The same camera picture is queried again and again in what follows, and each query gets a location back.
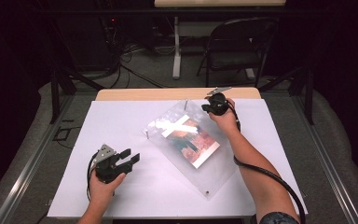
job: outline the black chair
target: black chair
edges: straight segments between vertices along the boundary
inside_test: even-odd
[[[257,87],[277,27],[278,21],[273,18],[236,19],[220,24],[211,33],[197,76],[205,59],[206,87],[209,86],[210,70],[240,71],[256,68]]]

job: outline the hand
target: hand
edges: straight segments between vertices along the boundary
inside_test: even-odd
[[[94,212],[103,215],[112,200],[115,189],[124,181],[125,176],[125,174],[120,174],[114,181],[105,184],[98,179],[93,170],[89,181],[89,207],[95,209]]]
[[[232,108],[235,108],[235,102],[232,99],[227,98],[227,101],[231,104]],[[217,126],[219,126],[220,130],[222,130],[225,135],[228,135],[230,132],[238,131],[237,121],[231,108],[221,116],[217,116],[211,112],[208,114],[211,120],[216,122]]]

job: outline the wire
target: wire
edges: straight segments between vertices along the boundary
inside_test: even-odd
[[[95,157],[97,157],[98,152],[92,155],[91,160],[89,160],[89,167],[87,168],[87,198],[90,200],[90,179],[91,173],[94,168],[91,169],[92,162],[94,161]]]
[[[65,145],[63,145],[63,144],[61,144],[61,141],[56,141],[60,146],[62,146],[62,147],[66,147],[66,148],[69,148],[69,149],[73,149],[72,147],[68,147],[68,146],[65,146]]]
[[[153,80],[153,79],[151,79],[151,78],[149,78],[149,77],[145,77],[144,75],[139,74],[139,73],[137,73],[137,72],[131,70],[129,67],[126,67],[126,66],[124,66],[123,64],[121,64],[120,66],[122,66],[124,69],[126,69],[126,70],[129,71],[130,73],[136,75],[137,77],[139,77],[139,78],[141,78],[141,79],[147,81],[148,83],[150,83],[150,84],[152,84],[152,85],[154,85],[154,86],[156,86],[156,87],[159,87],[159,88],[171,88],[171,87],[169,87],[169,86],[162,85],[162,84],[158,83],[157,81],[155,81],[155,80]]]
[[[166,21],[167,21],[167,23],[170,25],[170,27],[171,27],[171,31],[172,31],[172,33],[174,34],[174,33],[175,33],[175,30],[173,29],[173,27],[172,27],[172,24],[171,24],[170,20],[168,20],[168,17],[165,17],[165,20],[166,20]]]
[[[87,74],[87,73],[80,73],[80,74],[82,74],[84,77],[87,77],[89,80],[97,80],[97,79],[101,79],[101,78],[104,78],[104,77],[112,76],[114,74],[113,70],[115,70],[115,67],[116,67],[116,65],[112,64],[112,66],[110,68],[106,69],[106,71],[103,74],[97,75],[97,76]],[[80,80],[80,79],[78,79],[76,77],[71,77],[71,79]]]
[[[126,49],[123,50],[123,55],[129,54],[129,53],[133,53],[139,50],[145,50],[146,48],[141,47],[139,44],[128,44],[126,46]]]
[[[123,55],[125,55],[125,56],[128,55],[129,59],[128,59],[128,60],[124,60],[123,57],[122,57]],[[131,61],[131,59],[132,59],[132,51],[131,51],[131,50],[130,50],[129,52],[123,53],[123,54],[120,56],[120,60],[121,60],[122,62],[124,62],[124,63],[129,63],[129,62]]]
[[[120,76],[121,76],[121,63],[118,65],[118,75],[117,75],[117,78],[116,78],[115,82],[110,86],[109,89],[112,89],[114,86],[116,86],[118,80],[120,79]]]
[[[45,217],[47,217],[47,216],[48,216],[48,211],[47,211],[45,214],[43,214],[42,217],[40,217],[40,218],[36,221],[35,224],[39,224],[39,223],[43,220],[43,218],[45,218]]]
[[[127,80],[127,85],[126,85],[126,87],[124,88],[124,89],[127,89],[128,87],[129,87],[129,85],[130,85],[130,78],[131,78],[131,76],[130,76],[130,72],[129,71],[127,71],[128,72],[128,77],[129,77],[129,79]]]
[[[292,197],[295,200],[297,207],[298,207],[298,212],[300,214],[300,223],[305,224],[306,219],[305,219],[304,207],[302,206],[302,203],[298,199],[296,193],[292,190],[292,188],[290,188],[290,186],[283,179],[281,179],[280,177],[278,177],[277,175],[273,174],[272,172],[270,172],[266,169],[238,161],[238,159],[235,156],[234,156],[234,162],[235,162],[235,164],[237,164],[240,167],[244,167],[244,168],[247,168],[247,169],[250,169],[253,171],[257,171],[258,173],[267,175],[267,176],[271,177],[272,179],[274,179],[275,181],[277,181],[278,183],[280,183],[290,193],[290,195],[292,195]]]
[[[168,52],[161,52],[161,51],[159,51],[158,49],[171,49],[171,50],[168,51]],[[176,49],[175,46],[156,47],[156,48],[154,48],[154,51],[155,51],[156,53],[160,54],[160,55],[169,55],[169,54],[171,54],[172,52],[174,52],[175,49]]]
[[[240,120],[238,119],[237,111],[235,111],[234,106],[229,101],[227,101],[227,105],[228,105],[228,108],[230,108],[232,110],[232,112],[234,113],[235,121],[237,122],[237,128],[238,128],[238,130],[241,131],[241,123],[240,123]]]

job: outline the black curtain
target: black curtain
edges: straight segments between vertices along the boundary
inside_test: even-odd
[[[343,19],[315,71],[315,89],[342,121],[358,166],[358,1]]]
[[[0,180],[34,120],[38,90],[50,79],[44,43],[32,20],[19,1],[0,1]]]

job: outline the forearm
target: forearm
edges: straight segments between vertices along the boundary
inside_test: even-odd
[[[235,157],[247,164],[264,168],[279,176],[275,167],[237,130],[225,132]],[[255,201],[257,217],[271,211],[281,211],[297,218],[296,210],[286,189],[270,178],[256,171],[240,168],[242,178]]]
[[[77,222],[78,224],[99,224],[102,221],[103,213],[106,208],[99,204],[90,203],[83,217]]]

